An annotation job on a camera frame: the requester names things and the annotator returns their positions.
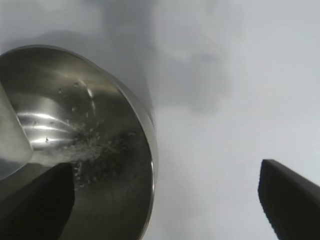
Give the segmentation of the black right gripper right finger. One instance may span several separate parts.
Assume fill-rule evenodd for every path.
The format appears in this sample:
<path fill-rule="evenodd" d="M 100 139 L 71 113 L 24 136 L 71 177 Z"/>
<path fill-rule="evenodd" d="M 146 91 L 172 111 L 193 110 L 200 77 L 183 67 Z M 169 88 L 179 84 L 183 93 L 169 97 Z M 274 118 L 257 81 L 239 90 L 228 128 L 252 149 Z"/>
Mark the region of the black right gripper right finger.
<path fill-rule="evenodd" d="M 261 162 L 258 198 L 279 240 L 320 238 L 320 187 L 273 159 Z"/>

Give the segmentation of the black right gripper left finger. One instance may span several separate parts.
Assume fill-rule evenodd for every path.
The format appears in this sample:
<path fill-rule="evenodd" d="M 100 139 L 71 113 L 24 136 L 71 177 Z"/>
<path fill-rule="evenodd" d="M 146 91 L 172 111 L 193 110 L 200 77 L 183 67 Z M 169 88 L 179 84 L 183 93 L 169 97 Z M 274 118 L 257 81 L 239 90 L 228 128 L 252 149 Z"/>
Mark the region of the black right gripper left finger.
<path fill-rule="evenodd" d="M 75 203 L 73 168 L 60 163 L 0 203 L 2 240 L 57 240 Z"/>

